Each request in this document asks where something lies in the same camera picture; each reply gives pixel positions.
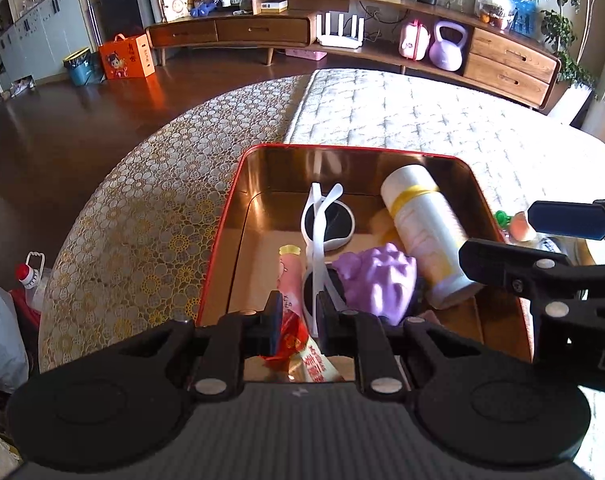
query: purple glove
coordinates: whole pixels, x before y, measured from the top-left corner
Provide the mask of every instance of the purple glove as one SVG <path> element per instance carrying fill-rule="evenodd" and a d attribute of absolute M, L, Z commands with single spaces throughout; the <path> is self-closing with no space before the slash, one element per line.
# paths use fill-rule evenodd
<path fill-rule="evenodd" d="M 394 244 L 340 254 L 331 266 L 345 287 L 349 308 L 385 316 L 392 325 L 407 315 L 417 276 L 415 258 L 407 258 Z"/>

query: red bottle cap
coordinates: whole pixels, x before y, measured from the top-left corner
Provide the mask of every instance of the red bottle cap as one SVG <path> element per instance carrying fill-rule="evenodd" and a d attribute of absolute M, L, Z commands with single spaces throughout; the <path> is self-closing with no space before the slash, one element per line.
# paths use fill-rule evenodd
<path fill-rule="evenodd" d="M 16 278 L 19 281 L 26 279 L 29 276 L 29 272 L 31 272 L 31 267 L 27 264 L 17 264 L 16 265 Z"/>

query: round black pad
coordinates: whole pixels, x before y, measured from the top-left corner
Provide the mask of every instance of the round black pad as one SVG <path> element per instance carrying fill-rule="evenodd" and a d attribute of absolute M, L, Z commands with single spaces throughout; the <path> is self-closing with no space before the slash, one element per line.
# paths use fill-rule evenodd
<path fill-rule="evenodd" d="M 351 234 L 353 221 L 349 211 L 341 203 L 332 202 L 325 211 L 327 217 L 327 229 L 325 229 L 325 241 L 346 238 Z M 313 240 L 313 221 L 315 218 L 313 205 L 307 209 L 304 217 L 304 228 L 309 240 Z"/>
<path fill-rule="evenodd" d="M 152 360 L 91 357 L 36 376 L 11 396 L 9 426 L 26 460 L 95 472 L 135 462 L 178 433 L 185 394 Z"/>
<path fill-rule="evenodd" d="M 422 425 L 472 462 L 542 466 L 571 460 L 591 419 L 585 396 L 574 384 L 495 356 L 439 364 L 417 398 Z"/>

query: wooden tv cabinet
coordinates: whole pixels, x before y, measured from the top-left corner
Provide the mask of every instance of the wooden tv cabinet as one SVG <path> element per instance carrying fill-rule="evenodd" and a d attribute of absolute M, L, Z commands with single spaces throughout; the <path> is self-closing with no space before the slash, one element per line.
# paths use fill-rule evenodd
<path fill-rule="evenodd" d="M 254 14 L 233 16 L 213 12 L 204 18 L 182 18 L 157 23 L 147 29 L 150 45 L 160 50 L 177 46 L 266 48 L 266 64 L 271 64 L 275 48 L 317 50 L 340 56 L 361 57 L 396 65 L 401 73 L 409 70 L 428 77 L 480 89 L 532 108 L 543 108 L 556 81 L 560 62 L 541 44 L 512 32 L 501 32 L 482 23 L 476 16 L 462 14 L 415 0 L 362 0 L 407 11 L 407 18 L 418 17 L 426 25 L 437 20 L 457 22 L 469 31 L 460 70 L 447 72 L 429 61 L 413 61 L 400 56 L 397 44 L 378 40 L 355 50 L 322 46 L 316 41 L 316 15 L 334 10 L 348 12 L 358 0 L 288 0 L 288 10 L 280 14 L 259 14 L 260 1 L 254 0 Z"/>

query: wooden floor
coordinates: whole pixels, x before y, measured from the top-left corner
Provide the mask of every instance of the wooden floor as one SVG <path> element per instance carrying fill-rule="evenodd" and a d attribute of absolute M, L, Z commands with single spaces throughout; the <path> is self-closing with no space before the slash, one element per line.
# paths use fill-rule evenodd
<path fill-rule="evenodd" d="M 14 267 L 29 251 L 48 266 L 76 216 L 109 171 L 146 137 L 212 97 L 258 81 L 359 67 L 365 60 L 320 62 L 261 50 L 185 50 L 150 78 L 74 88 L 44 85 L 0 104 L 0 286 L 19 285 Z"/>

